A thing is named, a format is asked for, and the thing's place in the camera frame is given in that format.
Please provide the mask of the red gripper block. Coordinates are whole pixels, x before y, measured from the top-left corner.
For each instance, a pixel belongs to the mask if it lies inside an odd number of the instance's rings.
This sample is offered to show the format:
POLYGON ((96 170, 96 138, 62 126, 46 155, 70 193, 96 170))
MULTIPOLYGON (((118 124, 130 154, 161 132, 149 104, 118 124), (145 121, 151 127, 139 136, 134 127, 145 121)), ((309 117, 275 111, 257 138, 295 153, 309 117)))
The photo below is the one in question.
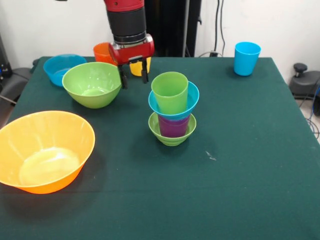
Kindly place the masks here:
POLYGON ((155 44, 152 36, 147 33, 143 41, 135 44, 117 44, 115 42, 108 44, 108 51, 117 64, 122 89, 128 88, 127 76, 124 72, 123 65, 143 61, 141 77, 144 84, 149 81, 147 58, 155 53, 155 44))

